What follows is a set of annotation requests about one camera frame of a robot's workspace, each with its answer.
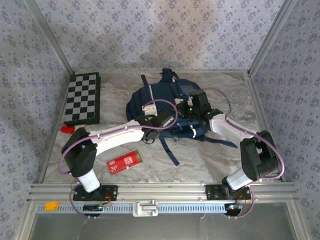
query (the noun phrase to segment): red object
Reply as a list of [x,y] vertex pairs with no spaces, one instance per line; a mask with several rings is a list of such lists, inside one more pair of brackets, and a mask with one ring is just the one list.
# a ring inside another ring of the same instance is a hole
[[73,134],[75,131],[75,128],[73,126],[62,126],[61,132],[65,134]]
[[109,168],[111,175],[114,175],[141,163],[142,159],[140,157],[140,154],[138,150],[135,150],[127,153],[126,155],[110,160],[106,164]]

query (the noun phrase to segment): white marble floor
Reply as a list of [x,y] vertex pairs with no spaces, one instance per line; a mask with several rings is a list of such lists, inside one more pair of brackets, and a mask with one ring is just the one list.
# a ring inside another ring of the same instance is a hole
[[[161,79],[158,73],[145,74],[148,82],[157,83]],[[232,118],[250,129],[258,130],[255,113],[250,101],[242,73],[179,73],[182,79],[199,84],[201,88],[215,87],[229,97],[232,106]],[[139,74],[101,74],[100,124],[89,125],[89,131],[103,130],[127,122],[126,104],[133,92],[143,86]],[[213,108],[227,112],[226,100],[216,92],[207,92]],[[210,132],[212,138],[223,139]],[[72,183],[71,176],[62,176],[58,172],[61,149],[70,135],[58,132],[49,159],[45,183]],[[166,140],[175,157],[180,161],[175,166],[157,139],[154,144],[132,142],[112,148],[98,157],[94,163],[94,171],[102,183],[146,183],[146,182],[220,182],[241,166],[240,150],[217,143],[198,142],[191,139]],[[116,175],[110,175],[107,161],[138,150],[143,163]]]

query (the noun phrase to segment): metal clamp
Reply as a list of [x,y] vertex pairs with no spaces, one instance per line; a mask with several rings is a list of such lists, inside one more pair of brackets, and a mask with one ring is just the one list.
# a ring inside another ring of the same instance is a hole
[[132,215],[134,217],[156,217],[158,216],[157,200],[141,200],[133,202]]

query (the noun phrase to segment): patterned wallpaper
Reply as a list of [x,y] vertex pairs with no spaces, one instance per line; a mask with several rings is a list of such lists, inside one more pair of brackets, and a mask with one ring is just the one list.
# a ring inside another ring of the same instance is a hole
[[0,239],[12,239],[48,150],[66,74],[23,0],[0,2]]
[[248,69],[284,0],[37,0],[71,66]]
[[320,239],[320,2],[299,0],[254,76],[314,239]]

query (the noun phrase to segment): black bracket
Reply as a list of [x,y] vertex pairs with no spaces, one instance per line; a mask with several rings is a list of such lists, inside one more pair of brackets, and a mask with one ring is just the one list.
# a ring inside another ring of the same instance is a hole
[[73,201],[83,201],[83,202],[107,202],[116,201],[118,196],[118,186],[117,185],[101,185],[96,190],[88,193],[83,186],[78,186],[74,190]]
[[222,184],[210,184],[205,186],[205,194],[208,201],[237,200],[239,195],[243,195],[246,200],[251,200],[249,187],[243,187],[227,197],[223,191]]

